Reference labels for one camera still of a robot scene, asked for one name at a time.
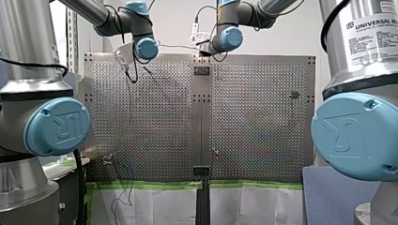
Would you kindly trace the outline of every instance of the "metal frame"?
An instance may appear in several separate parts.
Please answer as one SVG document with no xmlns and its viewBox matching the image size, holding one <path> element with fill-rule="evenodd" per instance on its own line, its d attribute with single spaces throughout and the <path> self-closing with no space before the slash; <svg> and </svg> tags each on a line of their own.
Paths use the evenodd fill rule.
<svg viewBox="0 0 398 225">
<path fill-rule="evenodd" d="M 89 111 L 93 111 L 92 101 L 95 100 L 91 88 L 93 86 L 94 77 L 92 72 L 93 62 L 97 60 L 102 61 L 114 61 L 114 56 L 108 53 L 92 54 L 88 53 L 84 57 L 84 81 L 80 83 L 81 96 L 84 98 L 84 102 Z M 299 102 L 305 102 L 305 135 L 303 137 L 305 152 L 302 153 L 302 146 L 299 151 L 304 154 L 303 166 L 312 165 L 313 163 L 313 143 L 311 139 L 311 120 L 314 114 L 314 73 L 315 73 L 315 58 L 313 56 L 253 56 L 253 55 L 231 55 L 224 62 L 217 63 L 213 62 L 209 58 L 199 57 L 195 55 L 192 57 L 190 54 L 161 54 L 155 62 L 168 62 L 168 61 L 189 61 L 191 62 L 191 93 L 188 100 L 191 104 L 191 178 L 187 179 L 198 179 L 203 180 L 205 183 L 208 179 L 252 179 L 252 180 L 272 180 L 280 182 L 300 182 L 300 176 L 247 176 L 240 174 L 239 176 L 212 176 L 209 167 L 212 165 L 214 149 L 211 147 L 212 142 L 212 127 L 214 123 L 212 116 L 214 116 L 212 109 L 217 107 L 213 105 L 214 98 L 214 86 L 213 75 L 216 70 L 214 67 L 218 67 L 222 64 L 233 64 L 233 63 L 268 63 L 268 64 L 287 64 L 295 65 L 299 64 L 300 68 L 306 70 L 306 81 L 300 80 L 300 83 L 306 83 L 306 93 L 299 93 Z M 195 68 L 206 68 L 209 69 L 209 76 L 194 75 Z M 95 152 L 96 143 L 95 137 L 92 132 L 89 133 L 87 141 L 85 143 L 86 153 L 90 156 L 90 153 Z M 170 179 L 148 179 L 156 181 L 172 181 Z"/>
</svg>

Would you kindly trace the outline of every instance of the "black cable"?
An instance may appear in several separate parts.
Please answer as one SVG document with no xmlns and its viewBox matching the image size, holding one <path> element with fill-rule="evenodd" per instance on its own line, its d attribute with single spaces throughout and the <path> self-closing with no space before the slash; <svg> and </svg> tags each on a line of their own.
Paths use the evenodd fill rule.
<svg viewBox="0 0 398 225">
<path fill-rule="evenodd" d="M 27 68 L 62 68 L 64 71 L 62 72 L 62 77 L 65 77 L 68 74 L 68 68 L 59 64 L 40 64 L 40 63 L 25 63 L 25 62 L 17 62 L 10 59 L 6 59 L 0 57 L 0 60 L 12 65 L 27 67 Z"/>
<path fill-rule="evenodd" d="M 136 11 L 133 11 L 133 10 L 129 9 L 128 7 L 118 7 L 117 10 L 120 11 L 121 8 L 122 8 L 122 9 L 125 9 L 125 10 L 128 11 L 128 12 L 134 13 L 135 15 L 137 15 L 137 16 L 139 16 L 139 17 L 145 19 L 145 20 L 147 20 L 147 21 L 150 23 L 150 25 L 153 26 L 153 22 L 152 22 L 149 18 L 147 18 L 146 16 L 141 15 L 140 13 L 138 13 L 138 12 L 136 12 Z"/>
<path fill-rule="evenodd" d="M 330 13 L 328 18 L 326 19 L 323 27 L 322 27 L 322 32 L 321 32 L 321 45 L 322 49 L 325 51 L 325 53 L 328 52 L 328 46 L 326 45 L 327 41 L 327 36 L 328 36 L 328 31 L 330 30 L 331 25 L 333 24 L 333 21 L 336 19 L 336 17 L 339 15 L 339 13 L 345 8 L 350 0 L 343 0 L 339 5 L 337 5 L 333 11 Z"/>
<path fill-rule="evenodd" d="M 214 10 L 217 11 L 217 9 L 216 9 L 215 7 L 213 7 L 213 6 L 204 6 L 204 7 L 201 7 L 201 8 L 198 10 L 198 12 L 196 13 L 196 16 L 195 16 L 195 22 L 196 22 L 196 23 L 199 23 L 199 14 L 200 14 L 201 11 L 202 11 L 203 9 L 205 9 L 205 8 L 213 8 Z"/>
<path fill-rule="evenodd" d="M 121 35 L 121 37 L 122 37 L 122 42 L 123 42 L 123 44 L 125 44 L 126 42 L 125 42 L 125 35 L 124 35 L 124 31 L 123 31 L 123 24 L 122 24 L 122 19 L 120 18 L 120 15 L 117 13 L 117 10 L 116 10 L 116 8 L 114 8 L 113 6 L 111 6 L 111 5 L 104 5 L 106 8 L 111 8 L 113 11 L 114 11 L 114 17 L 113 17 L 113 21 L 114 21 L 114 26 L 115 26 L 115 28 L 116 28 L 116 30 L 117 30 L 117 32 L 119 32 L 120 33 L 120 35 Z M 116 19 L 115 18 L 117 18 L 117 20 L 118 20 L 118 22 L 119 22 L 119 27 L 117 27 L 117 24 L 116 24 Z"/>
<path fill-rule="evenodd" d="M 219 60 L 216 57 L 214 57 L 214 55 L 211 55 L 211 57 L 213 57 L 213 59 L 216 60 L 219 63 L 222 63 L 226 59 L 227 56 L 228 56 L 228 52 L 226 52 L 226 54 L 225 54 L 225 56 L 224 56 L 224 58 L 222 60 Z"/>
<path fill-rule="evenodd" d="M 77 174 L 79 178 L 79 206 L 78 206 L 78 213 L 76 218 L 76 225 L 83 225 L 83 215 L 84 215 L 84 172 L 83 172 L 83 165 L 82 159 L 80 158 L 79 150 L 74 150 L 73 155 L 76 160 L 76 168 Z"/>
<path fill-rule="evenodd" d="M 156 2 L 156 0 L 152 0 L 152 2 L 149 5 L 148 11 L 150 11 L 150 9 L 152 8 L 153 4 Z"/>
</svg>

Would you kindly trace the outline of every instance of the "wire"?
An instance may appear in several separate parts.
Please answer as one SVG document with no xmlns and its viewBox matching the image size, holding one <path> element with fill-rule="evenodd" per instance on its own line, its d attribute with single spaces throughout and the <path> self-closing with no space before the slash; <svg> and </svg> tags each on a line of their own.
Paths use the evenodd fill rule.
<svg viewBox="0 0 398 225">
<path fill-rule="evenodd" d="M 222 63 L 226 59 L 226 57 L 228 57 L 228 52 L 225 53 L 224 58 L 222 60 L 217 59 L 214 55 L 211 55 L 211 57 L 213 57 L 213 59 L 216 60 L 217 62 Z"/>
<path fill-rule="evenodd" d="M 113 6 L 111 6 L 111 5 L 104 5 L 106 8 L 111 8 L 113 11 L 114 11 L 114 17 L 113 17 L 113 21 L 114 21 L 114 25 L 115 25 L 115 28 L 116 28 L 116 30 L 117 30 L 117 32 L 119 32 L 120 33 L 120 35 L 121 35 L 121 37 L 122 37 L 122 42 L 123 42 L 123 44 L 125 44 L 126 42 L 125 42 L 125 34 L 124 34 L 124 31 L 123 31 L 123 24 L 122 24 L 122 19 L 120 18 L 120 15 L 117 13 L 117 10 L 116 10 L 116 8 L 114 8 Z M 117 20 L 118 20 L 118 22 L 119 22 L 119 27 L 117 27 L 117 24 L 116 24 L 116 19 L 115 18 L 117 18 Z"/>
<path fill-rule="evenodd" d="M 115 167 L 115 171 L 116 171 L 116 175 L 117 175 L 118 179 L 121 180 L 121 176 L 120 176 L 120 174 L 119 174 L 119 172 L 118 172 L 118 170 L 117 170 L 117 167 Z M 134 177 L 134 171 L 133 171 L 133 169 L 131 168 L 131 178 L 128 179 L 127 184 L 126 184 L 126 187 L 124 188 L 124 190 L 122 191 L 122 193 L 120 193 L 119 197 L 118 197 L 117 199 L 114 199 L 114 200 L 112 201 L 112 203 L 111 203 L 111 211 L 112 211 L 112 214 L 114 215 L 114 222 L 115 222 L 116 225 L 118 225 L 118 222 L 117 222 L 117 207 L 118 207 L 118 204 L 119 204 L 119 203 L 122 203 L 122 204 L 124 204 L 124 205 L 127 205 L 127 206 L 132 207 L 131 193 L 132 193 L 132 189 L 133 189 L 133 185 L 134 185 L 134 181 L 133 181 L 134 179 L 133 179 L 133 177 Z M 130 180 L 131 180 L 131 184 L 130 184 L 130 191 L 129 191 L 129 202 L 123 202 L 122 196 L 123 196 L 124 193 L 126 193 L 127 189 L 129 188 L 129 182 L 130 182 Z"/>
<path fill-rule="evenodd" d="M 167 47 L 167 48 L 183 48 L 183 49 L 198 50 L 198 49 L 196 49 L 196 48 L 193 48 L 193 47 L 190 47 L 190 46 L 185 46 L 185 45 L 166 45 L 166 44 L 159 44 L 159 46 Z"/>
<path fill-rule="evenodd" d="M 83 165 L 82 159 L 80 158 L 79 150 L 74 150 L 73 155 L 76 160 L 76 168 L 77 174 L 79 177 L 79 206 L 78 206 L 78 213 L 76 218 L 76 225 L 83 225 L 83 215 L 84 215 L 84 172 L 83 172 Z"/>
<path fill-rule="evenodd" d="M 217 26 L 217 23 L 214 24 L 213 29 L 211 30 L 210 38 L 213 36 L 213 33 L 214 33 L 214 30 L 216 29 L 216 26 Z M 211 45 L 213 46 L 213 49 L 214 49 L 215 51 L 217 51 L 216 48 L 214 47 L 213 41 L 211 41 Z M 219 63 L 222 63 L 222 62 L 226 59 L 227 56 L 228 56 L 228 52 L 225 53 L 225 57 L 224 57 L 222 60 L 219 60 L 219 59 L 217 59 L 214 55 L 211 55 L 211 57 L 212 57 L 214 60 L 216 60 L 217 62 L 219 62 Z"/>
<path fill-rule="evenodd" d="M 321 32 L 321 45 L 322 49 L 325 51 L 325 53 L 328 52 L 328 46 L 326 45 L 327 41 L 327 36 L 328 36 L 328 31 L 330 30 L 331 25 L 333 24 L 334 19 L 339 15 L 339 13 L 345 8 L 350 0 L 343 0 L 339 5 L 337 5 L 333 11 L 330 13 L 328 18 L 326 19 L 323 27 L 322 27 L 322 32 Z"/>
<path fill-rule="evenodd" d="M 201 7 L 201 8 L 198 10 L 198 12 L 196 13 L 196 16 L 195 16 L 195 22 L 196 22 L 196 23 L 199 22 L 199 14 L 200 14 L 200 13 L 202 12 L 202 10 L 205 9 L 205 8 L 213 8 L 214 10 L 217 11 L 217 9 L 216 9 L 215 7 L 213 7 L 213 6 L 204 6 L 204 7 Z"/>
<path fill-rule="evenodd" d="M 278 14 L 275 14 L 275 13 L 272 13 L 272 12 L 267 12 L 267 11 L 263 10 L 262 8 L 260 8 L 260 7 L 259 7 L 259 9 L 260 9 L 262 12 L 264 12 L 265 14 L 267 14 L 267 15 L 269 15 L 269 16 L 271 16 L 271 17 L 279 17 L 279 16 L 285 16 L 285 15 L 287 15 L 287 14 L 290 14 L 290 13 L 296 11 L 296 9 L 298 9 L 299 7 L 301 7 L 301 5 L 302 5 L 304 2 L 305 2 L 305 0 L 302 0 L 298 5 L 296 5 L 295 7 L 293 7 L 291 10 L 288 10 L 288 11 L 282 12 L 282 13 L 278 13 Z"/>
<path fill-rule="evenodd" d="M 27 68 L 62 68 L 64 71 L 62 72 L 62 77 L 65 77 L 68 74 L 68 68 L 59 64 L 40 64 L 40 63 L 25 63 L 25 62 L 17 62 L 11 59 L 6 59 L 0 57 L 0 60 L 6 62 L 8 64 L 20 66 L 20 67 L 27 67 Z"/>
<path fill-rule="evenodd" d="M 148 11 L 150 11 L 150 9 L 152 8 L 153 4 L 156 2 L 156 0 L 152 0 L 152 2 L 149 5 Z"/>
</svg>

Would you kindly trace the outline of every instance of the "perforated metal panel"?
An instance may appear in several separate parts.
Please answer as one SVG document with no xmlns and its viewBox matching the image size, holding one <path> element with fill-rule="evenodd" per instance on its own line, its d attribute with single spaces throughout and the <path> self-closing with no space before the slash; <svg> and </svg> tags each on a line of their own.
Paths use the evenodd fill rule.
<svg viewBox="0 0 398 225">
<path fill-rule="evenodd" d="M 193 75 L 203 65 L 211 79 Z M 230 55 L 209 64 L 165 54 L 150 72 L 139 65 L 131 84 L 111 54 L 88 54 L 88 179 L 192 180 L 202 163 L 211 179 L 300 181 L 313 155 L 314 68 L 308 56 Z"/>
<path fill-rule="evenodd" d="M 110 54 L 85 60 L 89 179 L 190 180 L 191 58 L 160 56 L 146 66 L 150 72 L 139 66 L 136 84 Z M 106 163 L 110 155 L 113 164 Z"/>
<path fill-rule="evenodd" d="M 229 57 L 212 92 L 211 178 L 299 181 L 312 163 L 314 58 Z"/>
</svg>

